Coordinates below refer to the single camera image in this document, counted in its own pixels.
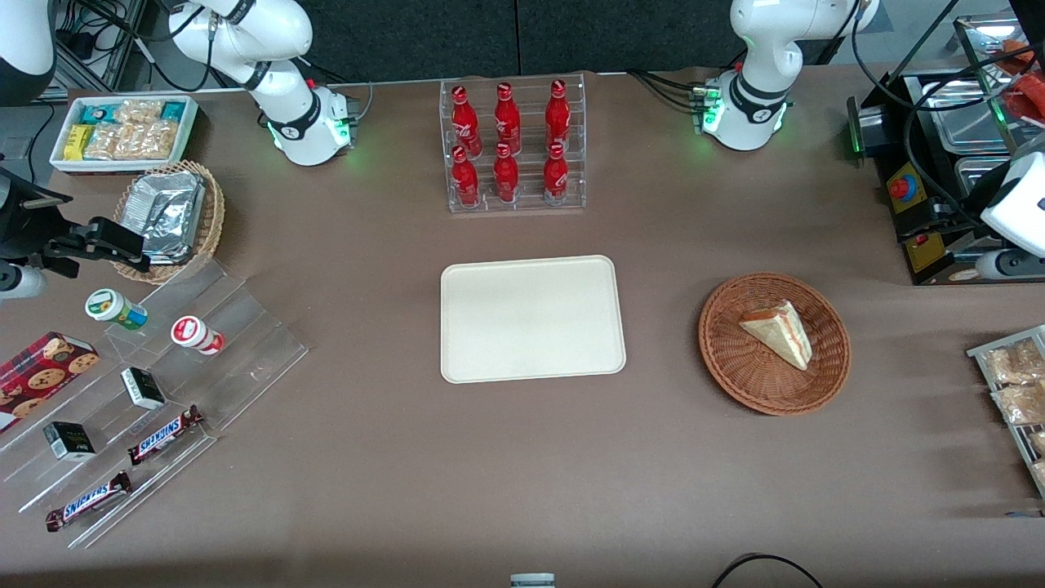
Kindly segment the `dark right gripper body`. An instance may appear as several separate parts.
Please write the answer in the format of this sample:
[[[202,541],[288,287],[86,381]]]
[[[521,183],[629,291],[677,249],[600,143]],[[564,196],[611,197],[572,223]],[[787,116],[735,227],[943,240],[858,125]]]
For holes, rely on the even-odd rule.
[[[2,260],[60,276],[78,275],[79,263],[68,261],[68,253],[50,251],[57,239],[68,237],[69,231],[76,227],[66,220],[59,209],[73,197],[44,189],[6,168],[1,168],[1,172]]]

